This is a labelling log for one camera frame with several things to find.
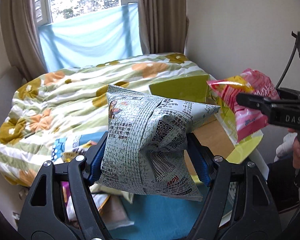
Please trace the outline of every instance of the pink wrapper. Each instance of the pink wrapper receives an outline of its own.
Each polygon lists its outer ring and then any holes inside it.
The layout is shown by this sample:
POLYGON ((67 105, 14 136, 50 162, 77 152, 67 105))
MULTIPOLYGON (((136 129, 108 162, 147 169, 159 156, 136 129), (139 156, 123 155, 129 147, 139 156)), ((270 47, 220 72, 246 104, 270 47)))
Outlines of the pink wrapper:
POLYGON ((239 106, 236 96, 240 92, 280 99, 270 78, 258 70, 246 69, 240 76, 224 80, 207 81, 208 85, 234 112, 238 142, 268 125, 268 118, 259 110, 239 106))

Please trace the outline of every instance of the blue gripper pad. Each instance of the blue gripper pad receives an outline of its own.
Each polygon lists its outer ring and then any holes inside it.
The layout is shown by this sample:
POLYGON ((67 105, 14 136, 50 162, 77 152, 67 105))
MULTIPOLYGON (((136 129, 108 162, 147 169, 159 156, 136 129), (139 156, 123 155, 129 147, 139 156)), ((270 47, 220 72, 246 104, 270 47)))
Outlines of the blue gripper pad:
POLYGON ((102 147, 98 150, 96 153, 96 157, 91 163, 90 167, 90 176, 88 177, 88 181, 93 184, 97 180, 100 179, 101 176, 101 162, 103 159, 103 155, 105 154, 105 149, 106 149, 106 140, 104 141, 102 147))
POLYGON ((195 172, 198 175, 198 178, 201 182, 203 182, 207 187, 210 187, 211 185, 211 177, 209 174, 209 167, 200 154, 200 151, 187 151, 188 155, 190 157, 190 160, 194 166, 195 172))

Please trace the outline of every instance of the snack bag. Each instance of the snack bag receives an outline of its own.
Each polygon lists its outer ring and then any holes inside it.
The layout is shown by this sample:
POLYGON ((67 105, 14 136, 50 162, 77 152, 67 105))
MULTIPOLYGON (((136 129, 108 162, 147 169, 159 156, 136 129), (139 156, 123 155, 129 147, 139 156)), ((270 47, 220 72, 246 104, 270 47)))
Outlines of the snack bag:
POLYGON ((239 92, 256 94, 271 99, 280 99, 269 77, 258 70, 246 69, 240 76, 224 80, 207 81, 208 85, 234 112, 238 142, 268 125, 267 116, 261 111, 239 106, 236 96, 239 92))
POLYGON ((186 134, 220 106, 109 85, 109 134, 98 184, 136 194, 201 201, 185 164, 186 134))

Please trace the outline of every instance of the cartoon character illustration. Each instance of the cartoon character illustration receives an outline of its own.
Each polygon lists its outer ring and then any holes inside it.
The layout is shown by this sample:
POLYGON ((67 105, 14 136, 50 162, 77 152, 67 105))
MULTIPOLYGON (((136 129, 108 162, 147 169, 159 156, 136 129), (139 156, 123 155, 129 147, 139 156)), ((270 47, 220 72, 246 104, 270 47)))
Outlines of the cartoon character illustration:
POLYGON ((117 100, 114 100, 109 105, 109 118, 110 119, 114 119, 114 116, 122 111, 120 108, 114 108, 116 104, 117 104, 117 100))

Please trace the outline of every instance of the floral comforter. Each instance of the floral comforter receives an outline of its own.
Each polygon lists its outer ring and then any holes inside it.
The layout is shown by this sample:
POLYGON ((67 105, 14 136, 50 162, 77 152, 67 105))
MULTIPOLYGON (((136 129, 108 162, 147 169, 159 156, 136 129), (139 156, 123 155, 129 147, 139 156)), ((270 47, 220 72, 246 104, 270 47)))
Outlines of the floral comforter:
POLYGON ((108 84, 147 92, 148 85, 207 75, 183 54, 143 55, 47 73, 19 88, 0 128, 0 171, 31 186, 57 138, 107 130, 108 84))

